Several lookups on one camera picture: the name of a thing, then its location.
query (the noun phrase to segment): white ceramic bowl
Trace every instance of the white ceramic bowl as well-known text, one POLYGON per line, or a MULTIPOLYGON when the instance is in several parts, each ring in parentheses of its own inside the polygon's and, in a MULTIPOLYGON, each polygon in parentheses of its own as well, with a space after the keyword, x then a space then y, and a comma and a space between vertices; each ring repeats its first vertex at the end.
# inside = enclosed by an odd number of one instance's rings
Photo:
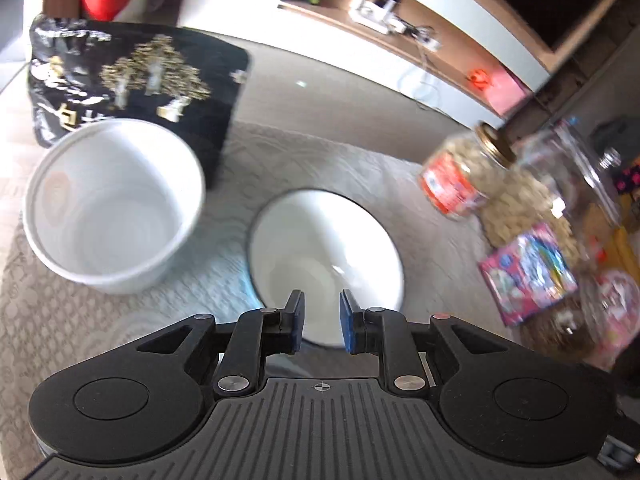
POLYGON ((24 230, 60 276, 129 294, 159 281, 204 195, 200 163, 180 137, 146 121, 108 120, 64 137, 40 161, 24 230))
POLYGON ((373 216, 335 193, 302 189, 275 198, 258 214, 249 270, 265 306, 282 308, 305 293, 302 337, 343 347, 338 297, 350 288, 362 308, 399 310, 404 280, 398 251, 373 216))

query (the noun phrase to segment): colorful packaging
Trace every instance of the colorful packaging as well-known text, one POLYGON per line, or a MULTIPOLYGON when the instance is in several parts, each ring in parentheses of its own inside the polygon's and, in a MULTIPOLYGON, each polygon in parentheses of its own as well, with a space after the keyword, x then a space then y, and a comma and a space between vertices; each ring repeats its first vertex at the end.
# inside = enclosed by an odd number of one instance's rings
POLYGON ((606 322, 602 340, 586 361, 611 370, 620 353, 640 332, 640 288, 622 270, 605 270, 596 279, 606 322))
POLYGON ((445 215, 463 215, 486 203, 486 196, 469 182, 449 152, 443 152, 428 163, 420 184, 445 215))
POLYGON ((551 306, 578 289, 547 224, 537 224, 479 264, 506 326, 551 306))

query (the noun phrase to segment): black plastic bag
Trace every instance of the black plastic bag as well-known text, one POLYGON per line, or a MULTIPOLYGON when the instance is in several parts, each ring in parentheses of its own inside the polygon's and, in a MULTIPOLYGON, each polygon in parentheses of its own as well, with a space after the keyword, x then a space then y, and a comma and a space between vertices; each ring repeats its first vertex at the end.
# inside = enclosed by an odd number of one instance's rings
POLYGON ((620 155, 620 164, 609 170, 617 175, 640 156, 640 118, 622 116, 599 124, 589 134, 589 142, 598 156, 613 148, 620 155))
POLYGON ((28 85, 40 145, 83 124, 141 119, 183 138, 210 187, 246 80, 246 51, 182 28, 43 15, 30 38, 28 85))

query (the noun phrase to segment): pink box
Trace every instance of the pink box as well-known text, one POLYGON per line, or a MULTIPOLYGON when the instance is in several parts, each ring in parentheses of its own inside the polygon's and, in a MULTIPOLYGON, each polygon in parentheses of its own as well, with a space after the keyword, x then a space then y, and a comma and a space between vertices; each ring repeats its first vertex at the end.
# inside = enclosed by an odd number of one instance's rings
POLYGON ((546 224, 535 225, 478 266, 506 326, 522 323, 578 289, 546 224))
POLYGON ((504 69, 492 72, 491 85, 484 90, 484 96, 498 115, 504 115, 526 97, 525 91, 504 69))

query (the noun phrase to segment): patterned tablecloth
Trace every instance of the patterned tablecloth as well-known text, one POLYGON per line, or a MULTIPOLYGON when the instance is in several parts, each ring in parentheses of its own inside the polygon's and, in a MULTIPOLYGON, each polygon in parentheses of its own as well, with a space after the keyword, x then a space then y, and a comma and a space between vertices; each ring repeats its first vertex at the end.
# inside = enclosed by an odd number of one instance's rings
MULTIPOLYGON (((27 406, 47 376, 197 312, 219 322, 259 306, 246 268, 247 227, 273 196, 319 187, 365 207, 387 229, 404 266, 403 312, 412 321, 447 311, 505 335, 476 267, 486 245, 476 219, 449 221, 422 195, 419 166, 380 153, 252 124, 235 124, 220 179, 170 275, 134 296, 107 296, 47 269, 18 227, 0 290, 0 457, 9 479, 41 455, 27 406)), ((271 365, 329 377, 377 373, 372 356, 306 346, 271 365)))

